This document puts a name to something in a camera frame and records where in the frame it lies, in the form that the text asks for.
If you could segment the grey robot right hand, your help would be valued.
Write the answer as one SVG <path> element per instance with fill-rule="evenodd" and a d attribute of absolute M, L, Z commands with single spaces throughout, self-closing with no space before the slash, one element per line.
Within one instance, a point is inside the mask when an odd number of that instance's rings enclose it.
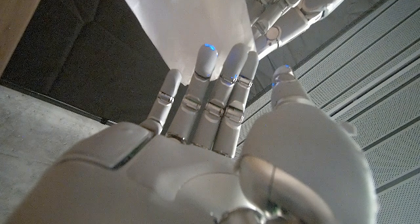
<path fill-rule="evenodd" d="M 119 122 L 61 155 L 9 223 L 375 223 L 375 185 L 353 127 L 320 110 L 289 66 L 275 71 L 272 110 L 236 153 L 259 60 L 234 45 L 205 99 L 217 56 L 200 47 L 168 130 L 178 70 L 142 123 Z"/>

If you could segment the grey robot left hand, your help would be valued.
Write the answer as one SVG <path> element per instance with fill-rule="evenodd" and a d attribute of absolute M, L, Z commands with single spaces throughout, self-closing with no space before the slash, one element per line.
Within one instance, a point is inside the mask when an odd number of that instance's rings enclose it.
<path fill-rule="evenodd" d="M 259 59 L 331 14 L 344 0 L 245 0 Z"/>

